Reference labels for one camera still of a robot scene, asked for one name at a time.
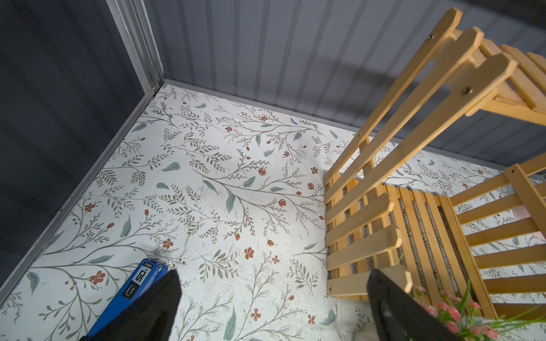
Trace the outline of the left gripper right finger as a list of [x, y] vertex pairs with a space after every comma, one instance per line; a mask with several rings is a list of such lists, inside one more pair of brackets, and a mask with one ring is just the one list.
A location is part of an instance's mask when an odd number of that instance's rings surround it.
[[367, 290], [380, 340], [459, 339], [382, 271], [371, 272]]

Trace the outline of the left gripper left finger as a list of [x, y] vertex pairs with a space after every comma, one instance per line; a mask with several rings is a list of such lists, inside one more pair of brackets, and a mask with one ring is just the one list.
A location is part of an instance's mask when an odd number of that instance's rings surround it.
[[104, 328], [81, 339], [168, 340], [180, 299], [179, 275], [171, 270]]

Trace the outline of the pink flower pot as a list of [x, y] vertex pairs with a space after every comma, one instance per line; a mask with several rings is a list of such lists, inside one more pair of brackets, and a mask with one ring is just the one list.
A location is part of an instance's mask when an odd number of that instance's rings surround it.
[[482, 279], [480, 259], [469, 255], [402, 258], [414, 277], [416, 302], [461, 340], [529, 340], [545, 329], [544, 303], [495, 303], [491, 298], [544, 293], [544, 274]]

